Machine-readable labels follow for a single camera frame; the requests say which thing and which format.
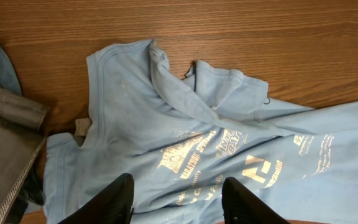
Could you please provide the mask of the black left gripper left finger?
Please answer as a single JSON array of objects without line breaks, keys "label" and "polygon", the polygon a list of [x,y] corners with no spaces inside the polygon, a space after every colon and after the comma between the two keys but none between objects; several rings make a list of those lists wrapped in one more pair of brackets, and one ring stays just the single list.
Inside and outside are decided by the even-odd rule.
[{"label": "black left gripper left finger", "polygon": [[133,201],[133,176],[123,173],[59,224],[130,224]]}]

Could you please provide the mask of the light blue printed t-shirt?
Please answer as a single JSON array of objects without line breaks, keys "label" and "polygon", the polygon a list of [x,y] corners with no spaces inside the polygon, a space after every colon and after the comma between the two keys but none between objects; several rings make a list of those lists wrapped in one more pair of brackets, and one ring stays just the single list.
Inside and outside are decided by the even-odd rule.
[{"label": "light blue printed t-shirt", "polygon": [[154,40],[86,59],[91,126],[50,136],[45,216],[58,223],[123,173],[133,223],[217,223],[234,177],[284,218],[358,223],[358,101],[313,109],[196,62],[179,79]]}]

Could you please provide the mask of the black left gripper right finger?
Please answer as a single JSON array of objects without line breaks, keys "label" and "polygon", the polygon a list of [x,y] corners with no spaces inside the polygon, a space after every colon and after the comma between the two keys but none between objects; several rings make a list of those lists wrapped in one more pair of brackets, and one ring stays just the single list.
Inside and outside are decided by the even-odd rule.
[{"label": "black left gripper right finger", "polygon": [[223,183],[222,208],[225,224],[290,224],[234,177]]}]

